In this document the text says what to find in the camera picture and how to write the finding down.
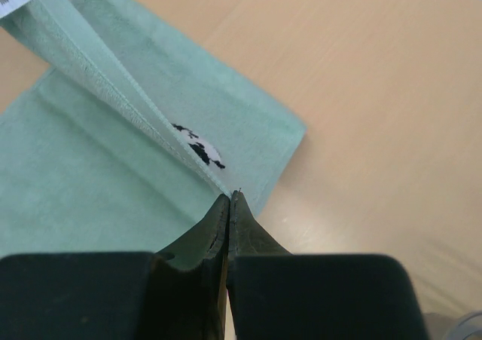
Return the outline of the light teal towel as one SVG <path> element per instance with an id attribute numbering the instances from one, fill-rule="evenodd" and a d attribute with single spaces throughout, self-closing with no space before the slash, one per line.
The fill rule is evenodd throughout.
<path id="1" fill-rule="evenodd" d="M 162 249 L 221 195 L 259 214 L 306 132 L 135 0 L 21 0 L 48 63 L 1 116 L 1 254 Z"/>

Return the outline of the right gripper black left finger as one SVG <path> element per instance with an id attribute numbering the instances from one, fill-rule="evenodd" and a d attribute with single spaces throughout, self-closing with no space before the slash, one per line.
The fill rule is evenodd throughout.
<path id="1" fill-rule="evenodd" d="M 159 252 L 1 260 L 3 339 L 221 339 L 230 201 Z"/>

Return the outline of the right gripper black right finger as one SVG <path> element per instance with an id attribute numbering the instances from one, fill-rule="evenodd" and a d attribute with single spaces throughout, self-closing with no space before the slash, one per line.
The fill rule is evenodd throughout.
<path id="1" fill-rule="evenodd" d="M 239 339 L 426 339 L 410 278 L 382 254 L 301 254 L 230 200 L 227 291 Z"/>

